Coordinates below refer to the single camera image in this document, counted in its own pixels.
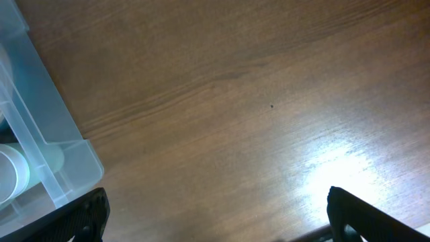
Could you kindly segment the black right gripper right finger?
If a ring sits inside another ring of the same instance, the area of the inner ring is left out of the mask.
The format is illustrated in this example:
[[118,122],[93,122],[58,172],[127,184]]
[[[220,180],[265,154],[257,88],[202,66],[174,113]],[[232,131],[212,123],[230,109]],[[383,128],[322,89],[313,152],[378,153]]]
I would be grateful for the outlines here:
[[327,214],[334,241],[429,242],[429,237],[348,191],[331,187]]

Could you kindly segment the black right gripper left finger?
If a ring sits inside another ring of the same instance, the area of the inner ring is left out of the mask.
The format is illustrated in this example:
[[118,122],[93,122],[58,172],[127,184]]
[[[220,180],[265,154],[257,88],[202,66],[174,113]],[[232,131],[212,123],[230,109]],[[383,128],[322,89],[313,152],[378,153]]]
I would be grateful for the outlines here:
[[102,242],[109,215],[105,189],[96,188],[2,237],[1,242]]

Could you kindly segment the mint green cup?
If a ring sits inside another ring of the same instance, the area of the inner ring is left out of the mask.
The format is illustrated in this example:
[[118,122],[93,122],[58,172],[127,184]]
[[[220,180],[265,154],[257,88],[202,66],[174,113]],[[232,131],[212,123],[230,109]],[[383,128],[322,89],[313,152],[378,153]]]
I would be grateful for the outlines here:
[[[35,166],[30,162],[29,158],[26,156],[21,145],[19,143],[9,143],[7,144],[7,146],[18,151],[27,161],[30,178],[25,190],[29,190],[30,188],[33,188],[35,185],[39,184],[41,181],[38,175],[38,171],[36,170]],[[43,146],[40,148],[40,150],[42,154],[46,156],[46,163],[53,174],[62,169],[65,162],[65,156],[62,149],[58,145]]]

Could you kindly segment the light grey cup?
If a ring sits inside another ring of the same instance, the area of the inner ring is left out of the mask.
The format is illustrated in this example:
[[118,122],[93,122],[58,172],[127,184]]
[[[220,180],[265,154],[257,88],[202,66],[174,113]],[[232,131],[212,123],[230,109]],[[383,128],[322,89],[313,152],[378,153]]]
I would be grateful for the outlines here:
[[30,166],[18,143],[1,144],[1,204],[25,192]]

